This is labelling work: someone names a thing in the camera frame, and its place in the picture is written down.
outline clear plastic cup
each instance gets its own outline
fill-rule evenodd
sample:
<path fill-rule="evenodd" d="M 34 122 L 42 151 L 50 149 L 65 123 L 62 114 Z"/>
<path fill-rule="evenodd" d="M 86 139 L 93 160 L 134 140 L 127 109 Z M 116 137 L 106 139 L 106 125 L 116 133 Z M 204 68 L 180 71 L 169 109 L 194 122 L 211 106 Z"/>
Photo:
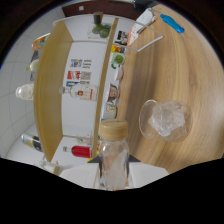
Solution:
<path fill-rule="evenodd" d="M 145 138 L 168 142 L 183 141 L 192 127 L 192 112 L 181 101 L 148 100 L 139 115 L 139 128 Z"/>

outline blue pen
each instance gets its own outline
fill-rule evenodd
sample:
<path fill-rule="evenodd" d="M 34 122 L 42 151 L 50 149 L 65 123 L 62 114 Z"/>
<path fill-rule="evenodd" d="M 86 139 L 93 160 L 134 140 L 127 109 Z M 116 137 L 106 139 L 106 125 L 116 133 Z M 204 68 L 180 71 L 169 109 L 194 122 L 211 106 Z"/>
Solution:
<path fill-rule="evenodd" d="M 178 33 L 183 33 L 184 32 L 184 28 L 181 27 L 178 23 L 176 23 L 176 21 L 174 19 L 172 19 L 170 16 L 164 15 L 154 9 L 150 9 L 153 12 L 155 12 L 156 14 L 159 14 L 160 17 L 162 18 L 162 20 L 167 23 L 169 26 L 171 26 L 173 29 L 175 29 Z"/>

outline plastic bottle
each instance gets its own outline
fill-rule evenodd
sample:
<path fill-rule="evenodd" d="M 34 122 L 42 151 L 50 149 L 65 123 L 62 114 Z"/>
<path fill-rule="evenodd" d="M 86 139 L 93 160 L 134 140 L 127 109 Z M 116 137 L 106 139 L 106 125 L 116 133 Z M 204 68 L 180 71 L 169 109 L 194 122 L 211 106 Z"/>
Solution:
<path fill-rule="evenodd" d="M 129 147 L 126 142 L 128 123 L 125 120 L 103 120 L 99 126 L 104 186 L 109 191 L 122 190 L 127 181 Z"/>

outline snack package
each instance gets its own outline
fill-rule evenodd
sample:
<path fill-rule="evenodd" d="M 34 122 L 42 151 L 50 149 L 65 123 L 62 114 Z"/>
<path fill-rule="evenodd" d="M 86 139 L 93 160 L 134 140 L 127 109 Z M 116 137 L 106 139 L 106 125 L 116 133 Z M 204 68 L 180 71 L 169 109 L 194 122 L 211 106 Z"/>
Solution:
<path fill-rule="evenodd" d="M 115 53 L 124 53 L 125 48 L 124 47 L 118 47 L 115 45 L 112 45 L 111 47 L 111 52 L 115 52 Z"/>
<path fill-rule="evenodd" d="M 45 34 L 44 36 L 41 36 L 39 38 L 37 38 L 33 44 L 32 44 L 32 50 L 33 51 L 37 51 L 41 48 L 43 48 L 45 42 L 47 41 L 47 38 L 49 37 L 50 33 Z"/>

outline table surface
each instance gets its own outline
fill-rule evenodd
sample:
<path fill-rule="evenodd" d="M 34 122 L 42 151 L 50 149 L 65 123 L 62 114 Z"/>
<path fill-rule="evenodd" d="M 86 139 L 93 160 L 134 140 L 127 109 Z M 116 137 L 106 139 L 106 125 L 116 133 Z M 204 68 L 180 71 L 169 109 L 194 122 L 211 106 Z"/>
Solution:
<path fill-rule="evenodd" d="M 117 118 L 127 120 L 130 153 L 141 162 L 165 168 L 169 173 L 222 157 L 224 152 L 224 74 L 222 65 L 205 37 L 184 17 L 157 5 L 185 31 L 176 32 L 158 17 L 150 27 L 164 38 L 141 52 L 126 50 L 124 77 L 120 83 Z M 139 48 L 156 38 L 145 29 L 131 44 Z M 180 143 L 146 139 L 139 129 L 144 103 L 180 100 L 192 110 L 193 125 Z"/>

